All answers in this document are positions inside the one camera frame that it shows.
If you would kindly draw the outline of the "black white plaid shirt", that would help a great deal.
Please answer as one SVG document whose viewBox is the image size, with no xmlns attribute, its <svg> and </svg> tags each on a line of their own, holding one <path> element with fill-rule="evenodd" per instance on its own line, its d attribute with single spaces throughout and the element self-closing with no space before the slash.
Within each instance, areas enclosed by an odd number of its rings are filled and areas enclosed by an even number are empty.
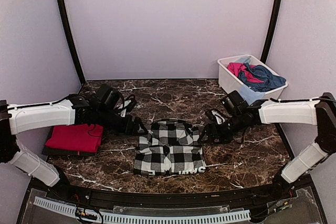
<svg viewBox="0 0 336 224">
<path fill-rule="evenodd" d="M 133 173 L 170 176 L 204 173 L 206 163 L 197 126 L 179 119 L 153 122 L 148 134 L 139 137 Z"/>
</svg>

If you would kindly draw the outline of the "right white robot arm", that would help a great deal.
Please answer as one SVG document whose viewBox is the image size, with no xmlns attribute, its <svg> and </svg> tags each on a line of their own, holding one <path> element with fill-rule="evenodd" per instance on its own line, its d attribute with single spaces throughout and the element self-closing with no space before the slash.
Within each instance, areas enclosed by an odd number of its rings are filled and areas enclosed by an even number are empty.
<svg viewBox="0 0 336 224">
<path fill-rule="evenodd" d="M 268 195 L 280 199 L 288 185 L 301 175 L 335 153 L 335 97 L 325 92 L 308 99 L 261 99 L 248 104 L 238 92 L 233 91 L 222 99 L 230 117 L 212 109 L 207 113 L 210 123 L 203 134 L 213 144 L 226 144 L 234 134 L 257 125 L 279 124 L 286 127 L 286 135 L 296 137 L 290 144 L 303 147 L 273 179 Z"/>
</svg>

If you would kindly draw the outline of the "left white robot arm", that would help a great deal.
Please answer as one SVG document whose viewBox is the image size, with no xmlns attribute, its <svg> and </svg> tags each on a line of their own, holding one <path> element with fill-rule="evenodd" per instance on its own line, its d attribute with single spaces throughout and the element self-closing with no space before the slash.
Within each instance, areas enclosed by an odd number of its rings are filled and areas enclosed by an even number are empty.
<svg viewBox="0 0 336 224">
<path fill-rule="evenodd" d="M 125 135 L 146 135 L 148 131 L 141 119 L 129 115 L 134 104 L 134 99 L 128 99 L 120 108 L 113 109 L 96 98 L 86 100 L 76 94 L 59 101 L 27 105 L 8 104 L 2 100 L 1 163 L 17 167 L 53 188 L 61 200 L 69 201 L 74 197 L 74 189 L 69 186 L 64 172 L 30 151 L 16 135 L 39 128 L 81 124 L 95 124 Z"/>
</svg>

